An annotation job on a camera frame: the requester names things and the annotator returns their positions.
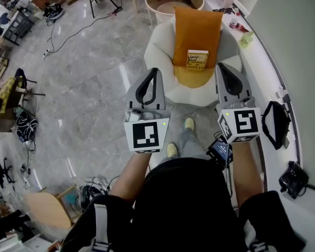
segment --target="yellow book cover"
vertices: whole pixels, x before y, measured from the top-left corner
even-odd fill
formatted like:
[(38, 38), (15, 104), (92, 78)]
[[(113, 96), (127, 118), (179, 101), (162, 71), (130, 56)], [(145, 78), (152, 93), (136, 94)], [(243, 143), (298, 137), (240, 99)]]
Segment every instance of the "yellow book cover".
[(191, 71), (204, 71), (209, 56), (207, 50), (188, 50), (187, 68)]

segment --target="black strap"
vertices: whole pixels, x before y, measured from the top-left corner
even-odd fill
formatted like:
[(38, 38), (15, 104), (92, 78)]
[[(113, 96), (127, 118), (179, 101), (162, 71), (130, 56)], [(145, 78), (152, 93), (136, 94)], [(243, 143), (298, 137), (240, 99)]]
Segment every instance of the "black strap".
[(267, 125), (265, 124), (265, 118), (266, 116), (268, 115), (269, 111), (271, 110), (271, 107), (273, 106), (273, 101), (270, 101), (264, 114), (262, 115), (262, 118), (261, 118), (261, 123), (262, 123), (262, 129), (263, 129), (263, 132), (264, 134), (268, 137), (268, 139), (271, 141), (272, 145), (274, 146), (274, 148), (276, 150), (278, 150), (279, 148), (281, 148), (282, 146), (282, 143), (281, 142), (277, 142), (273, 139), (273, 137), (269, 134), (269, 131), (268, 131), (268, 128), (267, 128)]

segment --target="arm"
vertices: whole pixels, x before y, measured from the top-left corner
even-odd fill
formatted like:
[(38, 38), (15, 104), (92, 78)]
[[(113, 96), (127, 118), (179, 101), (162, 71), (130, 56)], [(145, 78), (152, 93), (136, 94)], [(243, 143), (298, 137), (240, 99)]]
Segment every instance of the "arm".
[(134, 202), (144, 182), (151, 156), (151, 153), (133, 154), (113, 185), (110, 195)]
[(263, 183), (249, 143), (233, 145), (233, 178), (238, 207), (250, 197), (263, 192)]

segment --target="gray floor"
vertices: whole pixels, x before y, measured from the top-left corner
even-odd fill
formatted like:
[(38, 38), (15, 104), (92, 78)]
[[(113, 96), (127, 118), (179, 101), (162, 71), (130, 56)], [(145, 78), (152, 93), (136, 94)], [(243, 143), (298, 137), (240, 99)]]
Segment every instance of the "gray floor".
[[(144, 0), (140, 13), (134, 14), (131, 0), (122, 0), (124, 10), (96, 23), (71, 38), (62, 49), (43, 59), (51, 48), (47, 42), (53, 27), (40, 20), (20, 47), (15, 47), (5, 78), (23, 68), (27, 77), (37, 80), (34, 90), (46, 93), (33, 98), (27, 107), (37, 113), (36, 154), (31, 156), (30, 187), (24, 188), (19, 168), (27, 162), (24, 145), (14, 133), (0, 134), (4, 153), (14, 168), (17, 195), (11, 186), (5, 194), (15, 207), (26, 209), (23, 196), (40, 187), (61, 192), (72, 184), (81, 185), (87, 177), (103, 175), (109, 180), (120, 174), (131, 156), (122, 125), (128, 83), (146, 72), (143, 54), (152, 28)], [(93, 4), (96, 18), (106, 16), (114, 7), (104, 0)], [(52, 33), (57, 49), (81, 27), (91, 24), (88, 0), (65, 8)], [(172, 111), (166, 143), (177, 142), (184, 119), (196, 122), (196, 134), (204, 148), (218, 131), (213, 107), (167, 104)], [(165, 157), (165, 150), (154, 154), (151, 166)], [(66, 230), (41, 224), (37, 227), (50, 239), (62, 239)]]

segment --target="orange cushion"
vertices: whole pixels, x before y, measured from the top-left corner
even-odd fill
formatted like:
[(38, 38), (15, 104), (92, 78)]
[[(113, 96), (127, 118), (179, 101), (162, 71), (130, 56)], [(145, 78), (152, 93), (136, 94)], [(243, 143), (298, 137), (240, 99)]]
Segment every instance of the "orange cushion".
[(176, 39), (173, 64), (186, 66), (189, 49), (208, 50), (206, 68), (216, 64), (223, 12), (176, 7)]

